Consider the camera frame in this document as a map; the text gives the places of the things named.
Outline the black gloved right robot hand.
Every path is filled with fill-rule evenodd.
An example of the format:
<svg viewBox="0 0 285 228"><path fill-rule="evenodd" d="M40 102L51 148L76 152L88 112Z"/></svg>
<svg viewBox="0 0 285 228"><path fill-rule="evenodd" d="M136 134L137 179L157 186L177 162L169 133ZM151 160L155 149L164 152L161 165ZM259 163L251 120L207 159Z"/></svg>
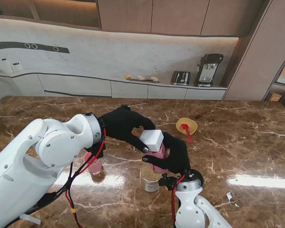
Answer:
<svg viewBox="0 0 285 228"><path fill-rule="evenodd" d="M160 159L151 155L145 155L142 157L142 161L161 169L168 169L174 174L190 170L190 160L186 143L167 132L163 132L163 137L163 145L166 149L170 150L169 156L165 159Z"/></svg>

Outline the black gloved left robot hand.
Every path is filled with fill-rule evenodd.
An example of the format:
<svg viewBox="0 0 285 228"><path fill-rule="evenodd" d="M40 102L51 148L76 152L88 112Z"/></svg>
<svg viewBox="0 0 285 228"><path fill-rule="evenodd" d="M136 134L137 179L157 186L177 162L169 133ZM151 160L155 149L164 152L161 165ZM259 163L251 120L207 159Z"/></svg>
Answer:
<svg viewBox="0 0 285 228"><path fill-rule="evenodd" d="M134 146L143 153L148 153L148 147L135 135L133 128L143 127L145 130L154 130L155 125L141 114L132 111L130 107L122 105L100 117L105 125L108 137L124 141Z"/></svg>

